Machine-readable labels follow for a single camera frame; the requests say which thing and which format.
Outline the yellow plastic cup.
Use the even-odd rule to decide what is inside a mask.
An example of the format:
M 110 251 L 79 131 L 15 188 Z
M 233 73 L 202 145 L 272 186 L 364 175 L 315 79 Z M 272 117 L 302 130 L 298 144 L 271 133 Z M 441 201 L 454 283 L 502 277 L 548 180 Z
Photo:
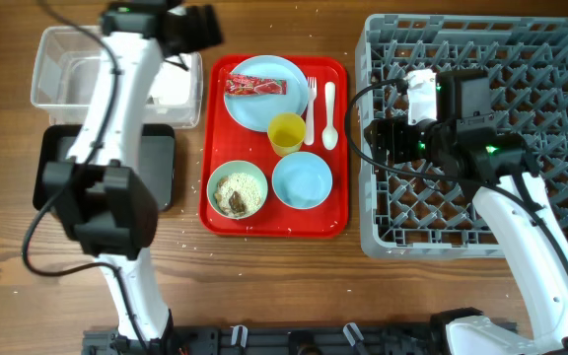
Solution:
M 306 135 L 306 123 L 297 114 L 276 115 L 267 129 L 268 140 L 276 155 L 287 156 L 300 150 Z

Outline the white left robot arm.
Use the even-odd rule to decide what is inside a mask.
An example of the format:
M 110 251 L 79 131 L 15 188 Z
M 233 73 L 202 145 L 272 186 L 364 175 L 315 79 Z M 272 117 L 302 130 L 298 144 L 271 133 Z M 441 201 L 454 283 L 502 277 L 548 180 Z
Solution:
M 114 1 L 97 33 L 75 29 L 100 46 L 99 73 L 65 160 L 43 170 L 47 200 L 25 234 L 22 260 L 32 265 L 34 230 L 54 213 L 66 237 L 93 257 L 89 265 L 105 275 L 119 317 L 113 347 L 124 354 L 170 353 L 172 314 L 150 253 L 159 209 L 138 174 L 145 104 L 168 58 L 216 46 L 223 35 L 213 6 L 179 1 Z

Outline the red snack wrapper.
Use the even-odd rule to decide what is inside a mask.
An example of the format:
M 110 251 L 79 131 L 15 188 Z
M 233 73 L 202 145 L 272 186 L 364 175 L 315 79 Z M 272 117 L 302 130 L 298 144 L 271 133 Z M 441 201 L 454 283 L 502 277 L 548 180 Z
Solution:
M 234 97 L 286 95 L 286 80 L 261 78 L 229 73 L 225 80 L 225 94 Z

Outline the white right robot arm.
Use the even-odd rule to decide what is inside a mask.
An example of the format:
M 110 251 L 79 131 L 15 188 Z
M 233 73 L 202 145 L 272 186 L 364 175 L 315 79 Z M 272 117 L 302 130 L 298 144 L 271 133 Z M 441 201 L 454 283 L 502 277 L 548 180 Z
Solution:
M 532 338 L 465 308 L 433 315 L 433 354 L 568 354 L 568 242 L 548 201 L 526 140 L 497 130 L 485 71 L 414 70 L 369 88 L 395 87 L 408 99 L 403 118 L 375 119 L 364 137 L 367 163 L 398 174 L 424 159 L 458 184 L 504 252 L 523 296 Z

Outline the white napkin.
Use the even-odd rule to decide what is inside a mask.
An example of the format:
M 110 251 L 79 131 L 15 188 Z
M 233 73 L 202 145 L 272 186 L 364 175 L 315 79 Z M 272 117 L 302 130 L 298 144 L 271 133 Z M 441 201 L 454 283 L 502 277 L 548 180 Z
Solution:
M 188 103 L 191 92 L 199 83 L 200 55 L 181 54 L 165 61 L 154 79 L 148 104 L 180 106 Z

